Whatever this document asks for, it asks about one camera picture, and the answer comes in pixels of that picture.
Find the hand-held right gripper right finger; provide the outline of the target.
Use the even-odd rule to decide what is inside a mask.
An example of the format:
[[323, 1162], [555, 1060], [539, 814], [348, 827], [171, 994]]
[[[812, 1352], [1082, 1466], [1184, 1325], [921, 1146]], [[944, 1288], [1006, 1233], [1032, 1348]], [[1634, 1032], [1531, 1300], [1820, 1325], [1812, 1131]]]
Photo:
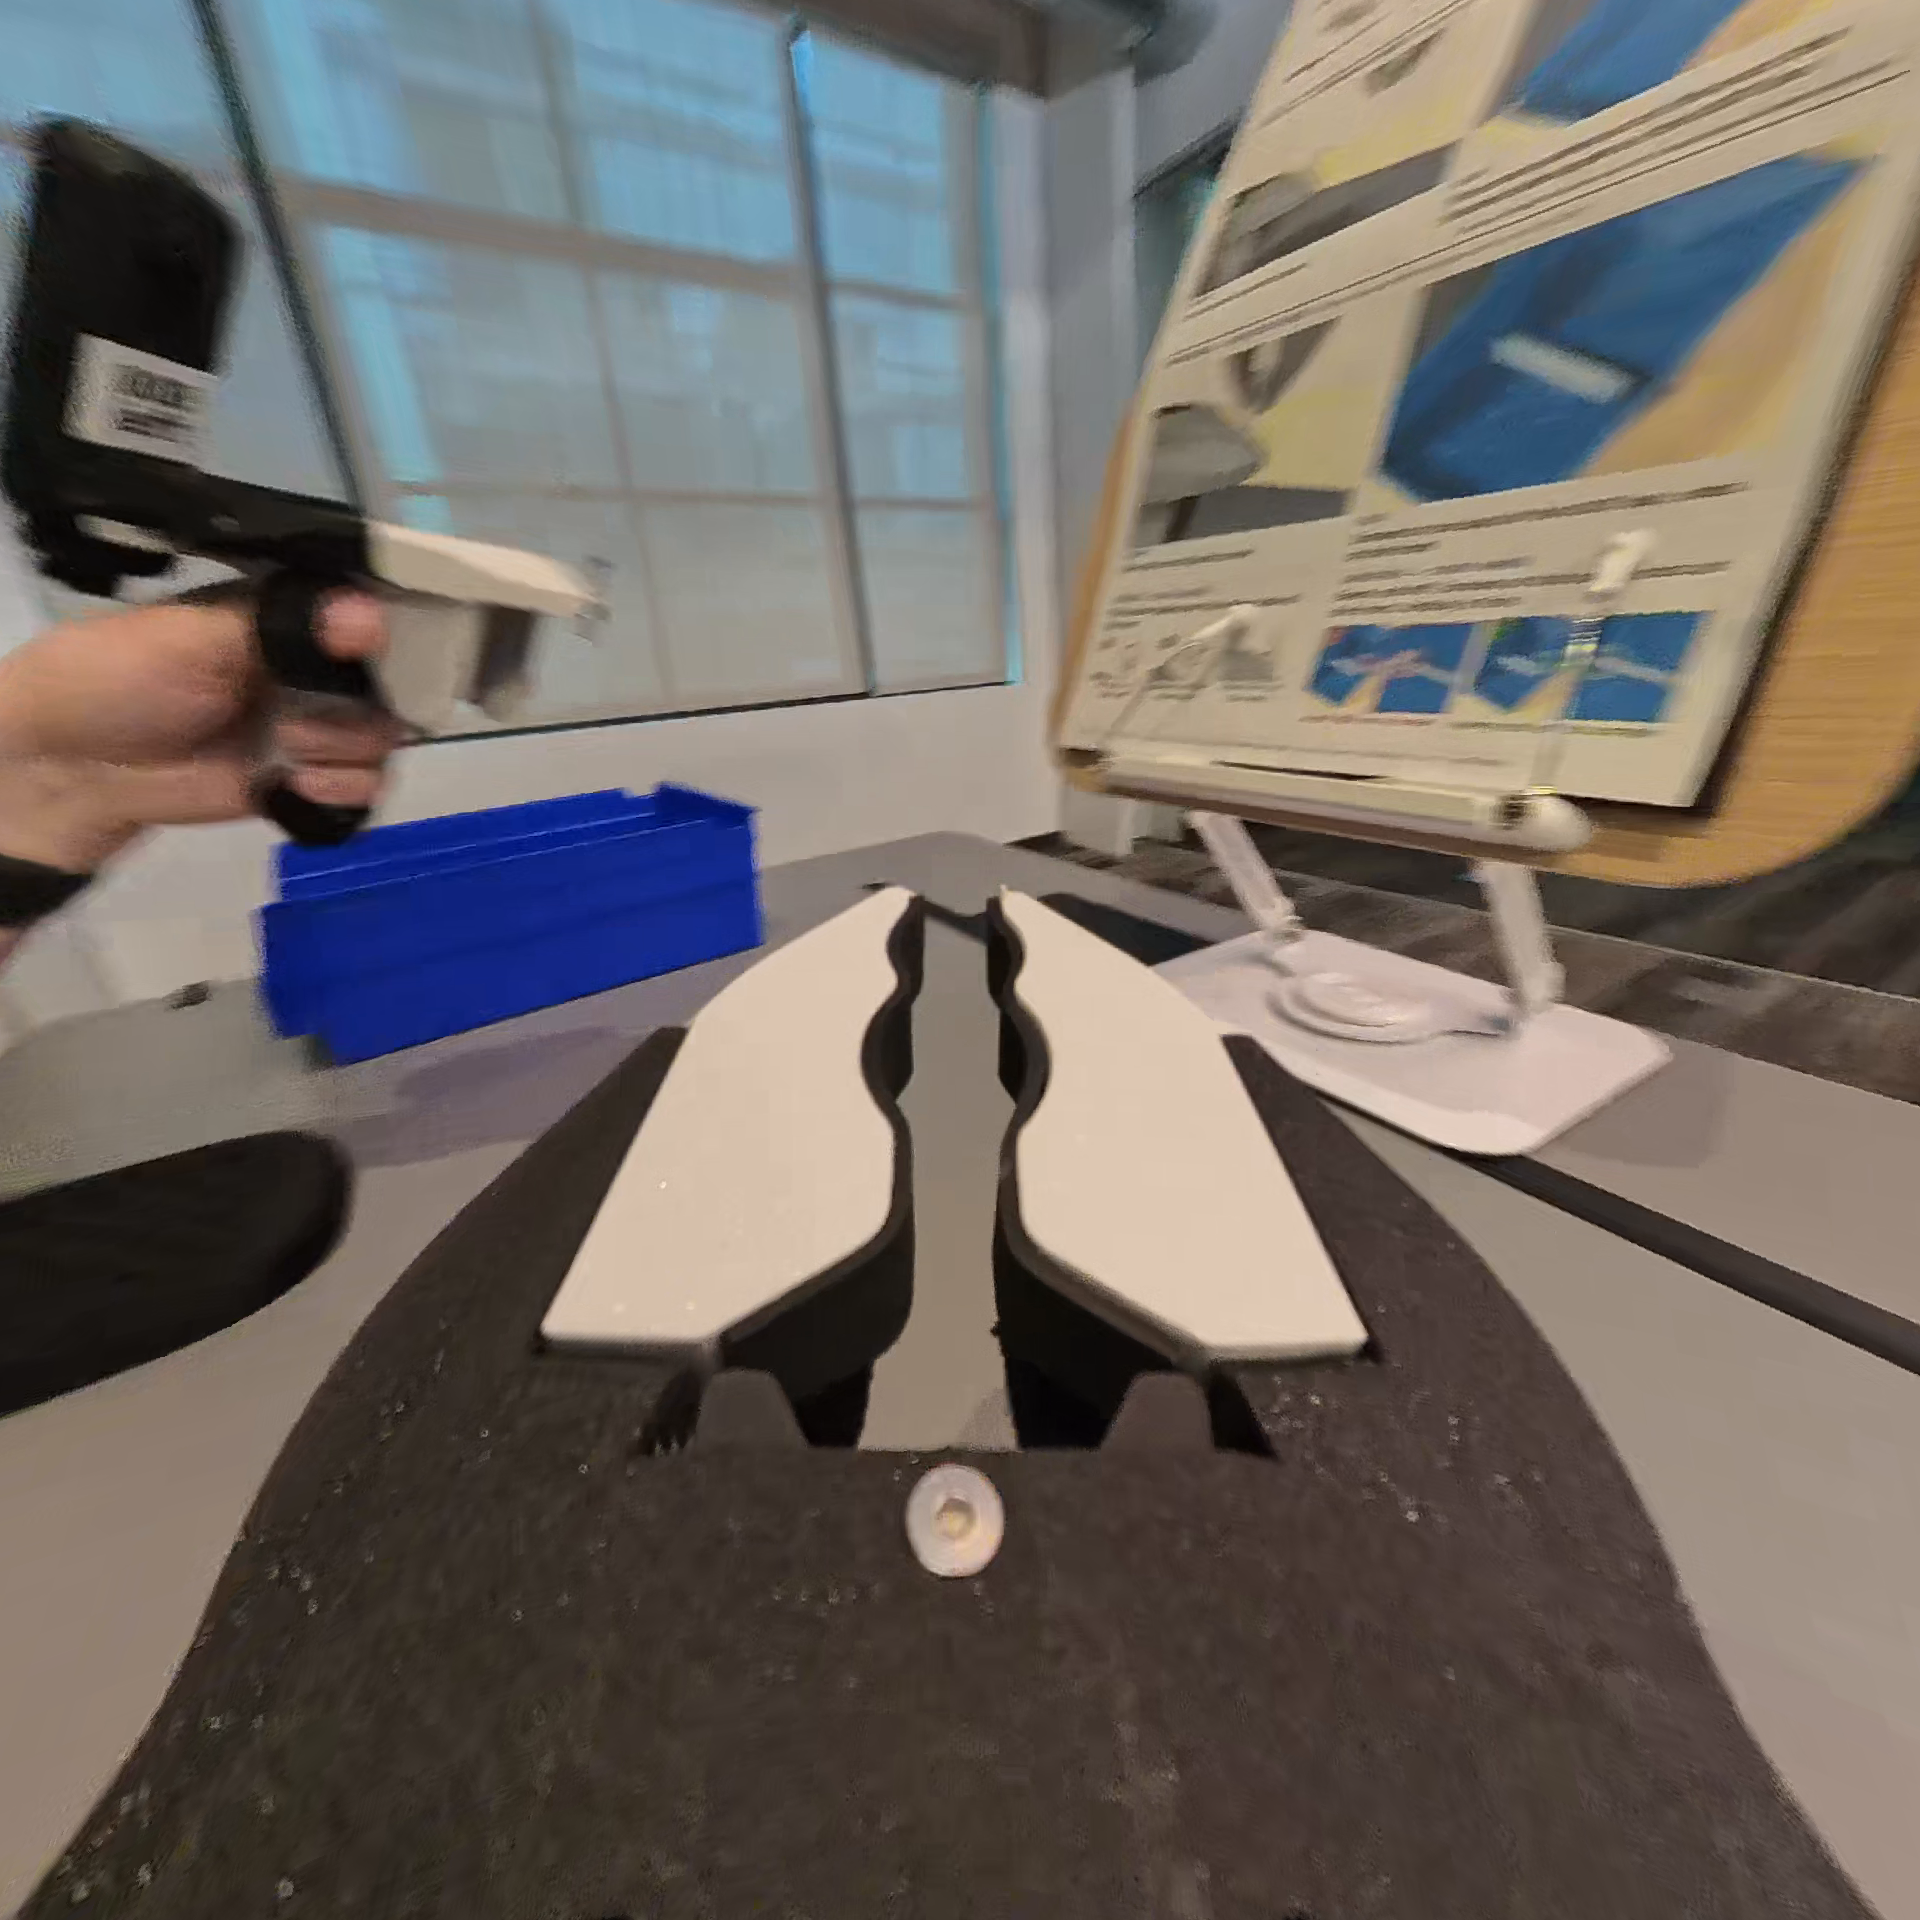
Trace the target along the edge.
[[983, 913], [1013, 1101], [994, 1295], [1021, 1449], [1093, 1449], [1139, 1381], [1258, 1449], [1247, 1369], [1348, 1363], [1369, 1331], [1254, 1094], [1272, 1060], [1056, 907]]

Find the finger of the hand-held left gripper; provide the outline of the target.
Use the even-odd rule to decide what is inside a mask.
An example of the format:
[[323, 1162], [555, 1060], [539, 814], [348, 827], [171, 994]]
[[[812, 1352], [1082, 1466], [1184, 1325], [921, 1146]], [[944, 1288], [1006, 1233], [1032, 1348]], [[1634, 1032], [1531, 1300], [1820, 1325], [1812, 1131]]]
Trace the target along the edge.
[[367, 523], [367, 564], [388, 605], [375, 683], [417, 736], [517, 726], [546, 627], [576, 627], [589, 600], [575, 564], [396, 523]]

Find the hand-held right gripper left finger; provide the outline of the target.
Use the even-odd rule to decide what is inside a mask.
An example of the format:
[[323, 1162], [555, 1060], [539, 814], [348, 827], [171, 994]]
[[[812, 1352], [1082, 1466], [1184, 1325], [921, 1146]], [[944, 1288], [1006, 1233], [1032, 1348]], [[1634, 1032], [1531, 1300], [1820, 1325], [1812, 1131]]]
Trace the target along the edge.
[[807, 1444], [853, 1449], [913, 1305], [918, 998], [921, 897], [880, 885], [694, 1014], [541, 1359], [768, 1376]]

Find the blue plastic bin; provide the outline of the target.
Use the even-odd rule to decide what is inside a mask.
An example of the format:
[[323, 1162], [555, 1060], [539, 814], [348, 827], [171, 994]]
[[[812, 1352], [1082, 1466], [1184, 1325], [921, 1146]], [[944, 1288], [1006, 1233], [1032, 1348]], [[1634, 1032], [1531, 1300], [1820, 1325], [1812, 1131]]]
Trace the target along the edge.
[[258, 913], [272, 1029], [365, 1065], [762, 942], [760, 814], [683, 785], [282, 844]]

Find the long desk strip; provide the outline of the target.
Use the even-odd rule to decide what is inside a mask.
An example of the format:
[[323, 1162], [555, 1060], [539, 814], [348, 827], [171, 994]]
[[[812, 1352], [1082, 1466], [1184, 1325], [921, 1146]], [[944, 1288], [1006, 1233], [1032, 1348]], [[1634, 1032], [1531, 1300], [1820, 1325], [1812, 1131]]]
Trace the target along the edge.
[[[1220, 942], [1203, 942], [1171, 924], [1068, 892], [1052, 892], [1044, 907], [1149, 967], [1183, 964], [1187, 953], [1211, 957], [1224, 949]], [[1835, 1285], [1769, 1260], [1753, 1248], [1687, 1226], [1683, 1218], [1631, 1202], [1575, 1173], [1551, 1171], [1536, 1158], [1478, 1158], [1447, 1146], [1440, 1156], [1662, 1260], [1693, 1271], [1766, 1309], [1835, 1336], [1849, 1348], [1917, 1373], [1917, 1323], [1901, 1312], [1865, 1305]]]

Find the large gridded window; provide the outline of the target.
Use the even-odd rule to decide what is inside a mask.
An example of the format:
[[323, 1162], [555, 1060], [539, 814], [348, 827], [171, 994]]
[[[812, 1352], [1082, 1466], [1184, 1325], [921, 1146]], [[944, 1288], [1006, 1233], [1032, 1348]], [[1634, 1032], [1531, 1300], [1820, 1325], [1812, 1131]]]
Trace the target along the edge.
[[243, 227], [206, 469], [581, 569], [530, 726], [1021, 672], [989, 97], [754, 4], [7, 4]]

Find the instruction sheet on wooden stand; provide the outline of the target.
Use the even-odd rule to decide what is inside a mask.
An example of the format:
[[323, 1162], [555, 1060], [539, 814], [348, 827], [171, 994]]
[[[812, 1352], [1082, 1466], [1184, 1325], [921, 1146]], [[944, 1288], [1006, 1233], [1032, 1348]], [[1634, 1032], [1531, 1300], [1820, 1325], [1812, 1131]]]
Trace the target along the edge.
[[[1056, 722], [1135, 415], [1139, 399], [1110, 469]], [[1113, 776], [1056, 756], [1090, 791], [1177, 805], [1229, 879], [1254, 935], [1187, 971], [1216, 1025], [1408, 1137], [1478, 1158], [1547, 1146], [1660, 1073], [1668, 1044], [1564, 1007], [1536, 879], [1674, 889], [1769, 875], [1839, 843], [1917, 770], [1917, 249], [1694, 805], [1216, 767]]]

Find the black wrist band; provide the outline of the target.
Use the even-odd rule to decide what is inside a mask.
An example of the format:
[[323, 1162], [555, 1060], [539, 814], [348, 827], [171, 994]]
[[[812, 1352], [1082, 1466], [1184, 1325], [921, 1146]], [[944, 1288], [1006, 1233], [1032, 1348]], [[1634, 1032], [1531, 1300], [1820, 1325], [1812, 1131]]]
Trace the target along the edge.
[[0, 928], [16, 939], [92, 886], [92, 872], [66, 872], [28, 856], [0, 856]]

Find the black rounded object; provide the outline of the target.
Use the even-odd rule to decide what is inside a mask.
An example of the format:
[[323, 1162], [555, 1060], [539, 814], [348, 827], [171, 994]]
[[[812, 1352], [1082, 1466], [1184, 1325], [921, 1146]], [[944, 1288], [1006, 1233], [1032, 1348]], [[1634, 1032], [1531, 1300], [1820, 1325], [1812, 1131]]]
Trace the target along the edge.
[[3, 1415], [171, 1359], [301, 1285], [351, 1216], [336, 1143], [265, 1133], [3, 1200]]

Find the printed instruction sheet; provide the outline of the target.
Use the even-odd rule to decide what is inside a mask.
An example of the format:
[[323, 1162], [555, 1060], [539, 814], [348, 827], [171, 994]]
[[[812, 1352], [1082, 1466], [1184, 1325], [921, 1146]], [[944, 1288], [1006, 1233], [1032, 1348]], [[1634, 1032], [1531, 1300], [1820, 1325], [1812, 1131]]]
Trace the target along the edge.
[[1694, 805], [1915, 247], [1915, 4], [1293, 4], [1059, 755]]

